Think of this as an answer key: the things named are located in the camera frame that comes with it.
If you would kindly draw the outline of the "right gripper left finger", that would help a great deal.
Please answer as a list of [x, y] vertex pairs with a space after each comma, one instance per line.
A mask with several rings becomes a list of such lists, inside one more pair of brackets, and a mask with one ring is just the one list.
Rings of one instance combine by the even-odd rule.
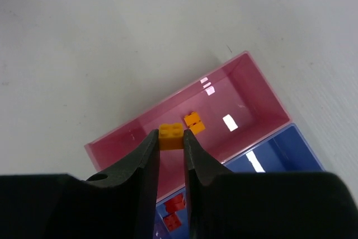
[[1, 177], [2, 238], [152, 238], [158, 130], [87, 180], [69, 174]]

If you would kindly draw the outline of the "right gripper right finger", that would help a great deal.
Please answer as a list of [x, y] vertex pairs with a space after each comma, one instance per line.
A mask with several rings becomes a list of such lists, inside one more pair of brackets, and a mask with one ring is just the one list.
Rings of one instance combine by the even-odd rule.
[[235, 173], [183, 135], [191, 238], [356, 238], [357, 206], [330, 172]]

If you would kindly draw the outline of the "red yellow orange lego stack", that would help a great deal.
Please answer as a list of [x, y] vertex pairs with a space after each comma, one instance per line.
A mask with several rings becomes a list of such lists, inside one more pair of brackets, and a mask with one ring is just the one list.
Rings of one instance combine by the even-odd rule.
[[180, 193], [164, 202], [166, 212], [171, 214], [186, 208], [186, 200], [183, 193]]

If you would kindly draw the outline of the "yellow-orange lego brick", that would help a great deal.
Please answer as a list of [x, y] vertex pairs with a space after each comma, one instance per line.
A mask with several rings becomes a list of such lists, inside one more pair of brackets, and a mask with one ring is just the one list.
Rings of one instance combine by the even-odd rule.
[[184, 129], [181, 123], [161, 124], [159, 126], [159, 150], [171, 151], [183, 149]]

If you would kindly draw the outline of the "orange lego brick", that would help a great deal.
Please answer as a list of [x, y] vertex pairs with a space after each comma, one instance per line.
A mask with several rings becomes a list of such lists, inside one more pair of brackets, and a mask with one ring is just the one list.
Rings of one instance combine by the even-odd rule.
[[188, 129], [190, 129], [194, 135], [199, 134], [205, 130], [205, 125], [201, 121], [201, 118], [197, 112], [192, 112], [184, 116], [184, 122]]

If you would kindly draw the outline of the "red lego brick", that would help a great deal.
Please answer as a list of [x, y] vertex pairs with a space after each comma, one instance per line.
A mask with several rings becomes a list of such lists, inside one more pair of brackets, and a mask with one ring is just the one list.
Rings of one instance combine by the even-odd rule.
[[163, 222], [169, 232], [173, 232], [174, 230], [180, 228], [182, 226], [182, 222], [179, 219], [176, 212], [171, 213], [163, 218]]

